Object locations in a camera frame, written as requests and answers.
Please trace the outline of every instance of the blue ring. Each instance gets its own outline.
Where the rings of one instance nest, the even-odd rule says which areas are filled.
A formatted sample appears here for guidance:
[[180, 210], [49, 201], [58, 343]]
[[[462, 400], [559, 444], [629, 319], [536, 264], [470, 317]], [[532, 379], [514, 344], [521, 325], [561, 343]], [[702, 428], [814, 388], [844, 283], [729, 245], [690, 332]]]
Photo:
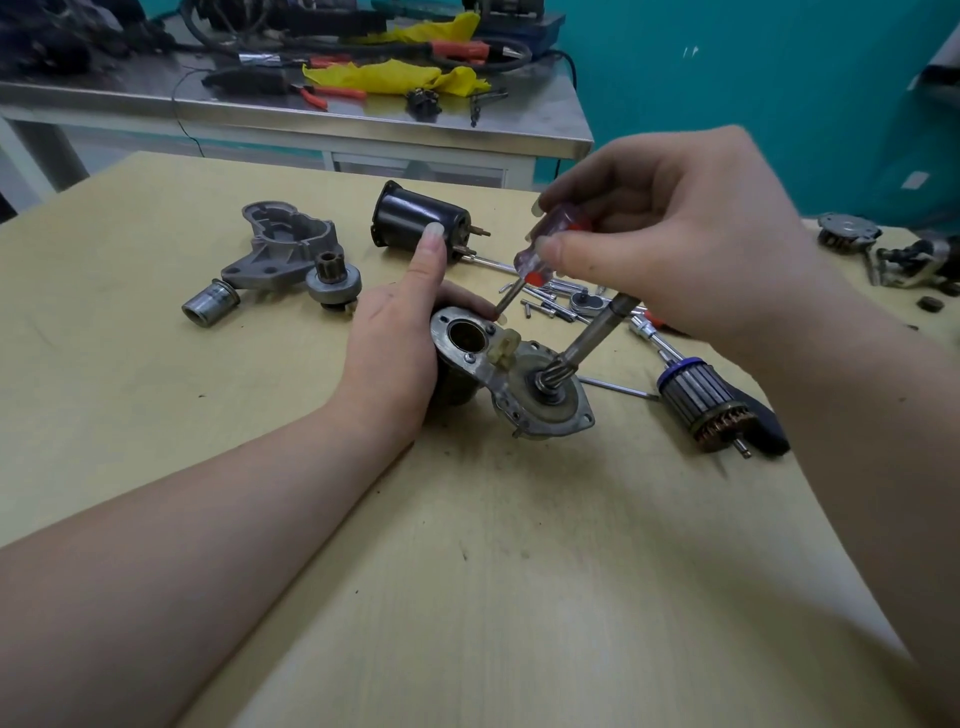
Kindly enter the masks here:
[[703, 364], [704, 360], [699, 356], [688, 356], [686, 359], [681, 359], [678, 362], [674, 362], [669, 367], [663, 370], [663, 374], [657, 377], [657, 391], [663, 391], [663, 385], [669, 379], [672, 379], [676, 374], [680, 372], [681, 369], [686, 369], [691, 364]]

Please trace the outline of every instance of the yellow rag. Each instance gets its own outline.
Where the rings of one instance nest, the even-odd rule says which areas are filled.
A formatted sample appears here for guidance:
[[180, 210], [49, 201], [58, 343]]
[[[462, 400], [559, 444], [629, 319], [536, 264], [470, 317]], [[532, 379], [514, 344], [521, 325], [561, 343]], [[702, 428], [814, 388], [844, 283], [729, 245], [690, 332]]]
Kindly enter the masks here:
[[315, 85], [339, 88], [360, 88], [368, 93], [404, 95], [414, 88], [428, 88], [438, 93], [454, 96], [469, 96], [479, 91], [489, 91], [490, 84], [477, 78], [476, 71], [466, 66], [444, 73], [439, 68], [386, 61], [371, 65], [353, 63], [331, 65], [329, 68], [303, 67], [303, 75]]
[[394, 28], [386, 33], [372, 33], [369, 36], [355, 38], [356, 43], [426, 43], [430, 40], [470, 40], [480, 16], [475, 12], [461, 12], [453, 20], [445, 23], [417, 23], [409, 28]]

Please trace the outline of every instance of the white paint mark on wall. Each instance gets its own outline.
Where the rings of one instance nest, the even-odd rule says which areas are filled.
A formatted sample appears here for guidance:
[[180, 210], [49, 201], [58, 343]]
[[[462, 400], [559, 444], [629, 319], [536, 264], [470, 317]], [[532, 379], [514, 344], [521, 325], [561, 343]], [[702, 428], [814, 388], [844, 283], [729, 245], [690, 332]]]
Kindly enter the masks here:
[[929, 172], [921, 172], [920, 170], [911, 172], [909, 175], [907, 175], [907, 178], [903, 181], [903, 184], [900, 185], [900, 189], [920, 189], [924, 186], [924, 182], [929, 179]]

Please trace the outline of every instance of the teal wall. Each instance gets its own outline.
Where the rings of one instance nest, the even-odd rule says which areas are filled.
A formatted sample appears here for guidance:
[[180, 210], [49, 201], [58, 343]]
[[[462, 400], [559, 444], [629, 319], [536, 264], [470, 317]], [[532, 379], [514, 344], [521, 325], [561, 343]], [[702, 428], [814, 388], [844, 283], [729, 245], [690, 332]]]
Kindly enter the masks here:
[[[170, 0], [144, 0], [148, 12]], [[960, 208], [960, 110], [908, 92], [960, 0], [546, 0], [597, 144], [742, 124], [801, 212]], [[553, 175], [542, 160], [538, 179]], [[919, 190], [900, 186], [930, 173]]]

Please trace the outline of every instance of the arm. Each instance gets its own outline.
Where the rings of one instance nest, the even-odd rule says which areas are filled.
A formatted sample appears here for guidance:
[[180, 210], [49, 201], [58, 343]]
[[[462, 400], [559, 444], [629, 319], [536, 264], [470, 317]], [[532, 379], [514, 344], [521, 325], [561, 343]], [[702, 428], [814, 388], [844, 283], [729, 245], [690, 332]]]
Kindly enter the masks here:
[[361, 297], [321, 409], [0, 549], [5, 725], [177, 716], [413, 441], [436, 381], [435, 302], [492, 315], [444, 268], [431, 230], [399, 284]]
[[960, 715], [960, 369], [853, 291], [742, 130], [618, 139], [554, 182], [542, 254], [753, 375], [900, 638]]

